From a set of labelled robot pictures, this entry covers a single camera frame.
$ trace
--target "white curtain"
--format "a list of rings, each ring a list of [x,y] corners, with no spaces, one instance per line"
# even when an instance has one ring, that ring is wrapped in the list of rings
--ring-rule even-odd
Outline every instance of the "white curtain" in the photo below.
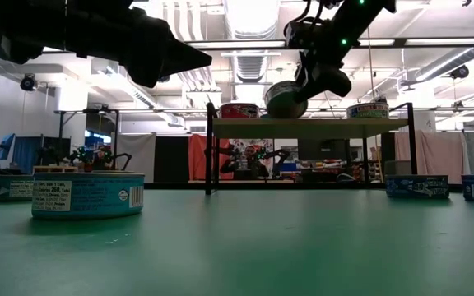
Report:
[[[114,147],[114,134],[111,136],[111,147]],[[155,135],[118,135],[117,154],[129,153],[132,159],[125,169],[129,172],[143,173],[146,175],[144,183],[153,183],[153,169],[155,167]],[[119,158],[116,165],[122,168],[125,158]]]

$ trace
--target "ceiling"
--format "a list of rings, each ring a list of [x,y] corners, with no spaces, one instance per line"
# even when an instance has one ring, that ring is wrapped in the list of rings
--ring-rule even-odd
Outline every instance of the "ceiling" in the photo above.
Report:
[[[148,14],[163,17],[169,20],[171,11],[174,8],[174,30],[177,39],[184,39],[180,29],[180,8],[189,7],[188,29],[190,34],[197,28],[193,27],[191,20],[192,3],[200,1],[200,32],[206,40],[228,39],[225,27],[224,7],[221,0],[191,0],[185,1],[185,5],[180,6],[179,1],[137,1],[135,6],[146,9]],[[279,16],[276,28],[277,39],[284,39],[282,31],[285,24],[297,17],[304,9],[305,1],[281,0]],[[313,2],[309,16],[317,11],[317,2]],[[261,7],[250,7],[250,9],[260,9]],[[322,18],[333,17],[336,9],[325,10]],[[253,22],[253,18],[243,16],[244,21]],[[370,37],[377,38],[397,38],[397,37],[464,37],[474,36],[474,0],[468,7],[463,7],[459,0],[398,0],[397,13],[381,12],[374,23],[370,26]],[[370,53],[368,49],[352,49],[343,60],[342,70],[352,80],[352,91],[345,97],[327,92],[320,94],[309,101],[310,108],[347,107],[357,101],[372,99],[369,95],[371,89],[379,86],[385,81],[385,88],[380,89],[380,95],[388,98],[389,104],[396,105],[405,99],[412,100],[415,105],[425,107],[451,106],[456,99],[473,99],[466,106],[474,106],[474,60],[467,62],[470,75],[465,79],[453,81],[450,78],[437,77],[426,83],[414,85],[414,91],[404,93],[394,83],[395,78],[410,79],[404,76],[404,71],[423,68],[446,53],[454,49],[373,49]],[[230,58],[223,58],[221,51],[208,52],[213,57],[211,73],[216,86],[220,88],[221,102],[227,103],[235,98],[235,74],[232,70]],[[295,50],[282,50],[276,52],[278,56],[268,58],[267,71],[262,83],[265,85],[264,91],[278,81],[294,80],[296,64],[299,54]],[[111,83],[107,77],[101,76],[92,71],[92,58],[81,59],[71,53],[50,53],[45,54],[36,60],[29,61],[26,65],[61,65],[67,75],[49,76],[48,73],[39,76],[40,80],[53,84],[63,84],[63,80],[77,79],[88,87],[89,102],[106,103],[111,106],[133,109],[136,108],[134,99],[122,87]],[[153,89],[140,87],[142,92],[146,92],[155,97],[159,108],[187,108],[191,104],[185,99],[183,82],[173,75],[170,81],[159,83]],[[327,117],[328,113],[312,113],[313,117]],[[453,116],[451,113],[440,113],[439,116]],[[138,116],[137,120],[144,118],[154,119],[155,116]]]

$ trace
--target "workbench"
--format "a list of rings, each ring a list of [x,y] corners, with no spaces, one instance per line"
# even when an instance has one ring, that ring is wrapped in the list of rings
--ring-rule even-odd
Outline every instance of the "workbench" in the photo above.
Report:
[[[382,190],[145,191],[140,215],[0,203],[0,295],[474,295],[474,202]]]

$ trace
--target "security camera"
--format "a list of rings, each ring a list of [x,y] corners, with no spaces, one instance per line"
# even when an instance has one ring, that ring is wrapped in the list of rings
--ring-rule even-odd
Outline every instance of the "security camera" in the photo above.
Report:
[[[35,79],[35,75],[25,74],[25,77],[23,77],[23,80],[21,81],[20,87],[22,90],[26,91],[38,90],[38,81]]]

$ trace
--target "ceiling duct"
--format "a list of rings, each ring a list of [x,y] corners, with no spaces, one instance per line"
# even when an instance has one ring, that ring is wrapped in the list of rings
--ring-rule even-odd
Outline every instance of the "ceiling duct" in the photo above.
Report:
[[[224,0],[228,39],[274,39],[280,0]],[[268,57],[232,58],[232,67],[242,82],[259,82],[267,70]]]
[[[415,74],[416,81],[429,81],[474,59],[474,48],[454,49]]]

